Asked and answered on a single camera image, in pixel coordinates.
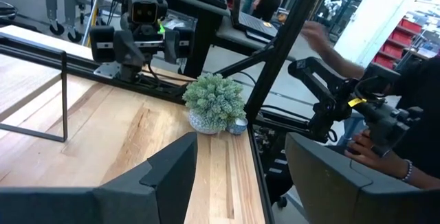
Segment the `potted plant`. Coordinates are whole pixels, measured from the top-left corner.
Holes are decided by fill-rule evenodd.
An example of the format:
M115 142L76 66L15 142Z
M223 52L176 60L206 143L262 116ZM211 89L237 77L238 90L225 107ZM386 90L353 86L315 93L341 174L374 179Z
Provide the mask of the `potted plant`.
M207 74L187 86L183 95L190 109L189 122L200 133L215 134L224 131L237 119L245 118L243 87L221 75Z

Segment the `caster wheel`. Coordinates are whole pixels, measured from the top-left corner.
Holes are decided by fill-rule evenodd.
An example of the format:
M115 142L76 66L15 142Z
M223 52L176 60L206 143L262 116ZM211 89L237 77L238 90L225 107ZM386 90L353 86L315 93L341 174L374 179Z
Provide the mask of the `caster wheel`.
M64 27L58 22L56 23L56 29L55 29L55 27L50 25L49 30L51 33L58 35L58 36L64 33Z
M281 197L280 200L276 202L276 205L278 208L286 208L287 206L287 199L285 197Z
M75 30L75 36L72 36L70 34L70 32L67 34L67 37L69 38L70 41L77 43L79 41L81 41L81 38L83 37L77 30Z

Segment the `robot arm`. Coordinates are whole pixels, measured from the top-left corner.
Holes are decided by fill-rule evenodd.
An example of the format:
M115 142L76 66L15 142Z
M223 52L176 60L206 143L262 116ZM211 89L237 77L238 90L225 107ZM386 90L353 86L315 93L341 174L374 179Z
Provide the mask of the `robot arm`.
M325 137L334 121L347 119L355 109L365 117L375 143L373 151L379 156L393 149L423 112L419 107L395 109L380 98L383 96L377 95L400 75L375 63L366 68L360 80L344 79L313 57L291 63L288 71L319 99L319 103L313 106L315 115L309 123L311 133ZM318 74L327 87L313 73Z

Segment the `storage rack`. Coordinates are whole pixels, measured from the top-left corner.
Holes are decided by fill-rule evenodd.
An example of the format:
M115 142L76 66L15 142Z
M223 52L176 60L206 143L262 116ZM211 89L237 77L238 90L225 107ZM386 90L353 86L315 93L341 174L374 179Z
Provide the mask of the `storage rack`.
M373 62L394 69L402 59L404 49L411 47L413 38L419 36L420 32L419 24L402 19L377 52Z

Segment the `wristband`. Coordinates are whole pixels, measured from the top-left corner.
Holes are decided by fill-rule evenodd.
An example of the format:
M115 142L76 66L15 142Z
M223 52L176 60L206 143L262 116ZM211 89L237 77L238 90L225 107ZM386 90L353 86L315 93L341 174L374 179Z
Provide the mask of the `wristband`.
M406 173L405 177L401 180L403 182L408 182L408 180L411 177L411 174L413 173L413 163L409 159L405 159L405 161L408 163L408 172Z

